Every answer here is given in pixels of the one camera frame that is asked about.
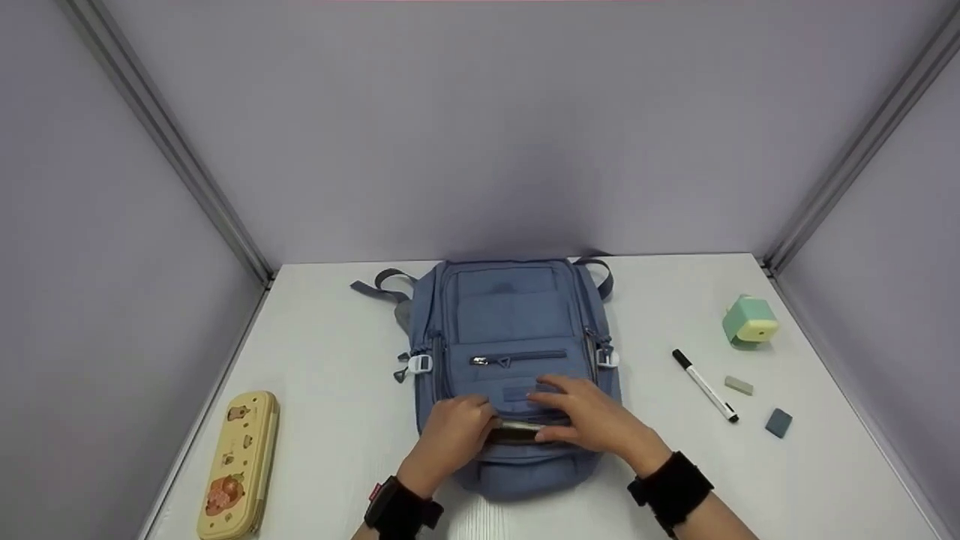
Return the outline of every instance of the gray wall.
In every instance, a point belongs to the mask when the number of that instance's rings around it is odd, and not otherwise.
[[[960,58],[787,267],[782,286],[960,537]]]
[[[761,253],[949,0],[107,0],[274,262]]]
[[[0,77],[0,537],[131,538],[259,289],[54,2]]]

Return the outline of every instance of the metal frame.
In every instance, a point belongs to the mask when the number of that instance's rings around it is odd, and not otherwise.
[[[256,280],[269,286],[276,272],[213,181],[107,8],[100,0],[57,3],[220,236]]]
[[[949,9],[943,23],[937,27],[920,55],[913,60],[863,129],[851,139],[770,245],[763,262],[772,275],[782,272],[797,255],[958,49],[960,2]]]

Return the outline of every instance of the plastic buckle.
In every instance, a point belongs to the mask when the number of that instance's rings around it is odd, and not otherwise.
[[[410,356],[410,361],[407,362],[407,371],[414,375],[419,375],[421,373],[430,373],[431,371],[433,371],[433,356],[431,355]]]
[[[620,365],[620,354],[617,351],[603,351],[603,354],[597,356],[597,367],[613,369]]]

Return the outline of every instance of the backpack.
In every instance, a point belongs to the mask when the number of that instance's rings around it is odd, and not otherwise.
[[[593,379],[620,402],[603,299],[613,276],[598,286],[582,258],[498,262],[441,262],[420,279],[395,268],[376,276],[374,287],[350,287],[397,303],[397,322],[410,336],[407,367],[395,373],[416,385],[417,427],[433,404],[461,394],[483,394],[503,420],[568,424],[559,410],[527,401],[547,373]],[[414,284],[413,299],[381,287],[391,276]],[[515,501],[572,487],[587,479],[600,454],[565,443],[504,440],[489,444],[454,479],[491,501]]]

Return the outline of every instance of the green pencil sharpener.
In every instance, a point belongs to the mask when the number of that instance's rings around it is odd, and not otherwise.
[[[756,349],[779,329],[780,322],[767,301],[748,294],[741,294],[723,318],[727,340],[737,349]]]

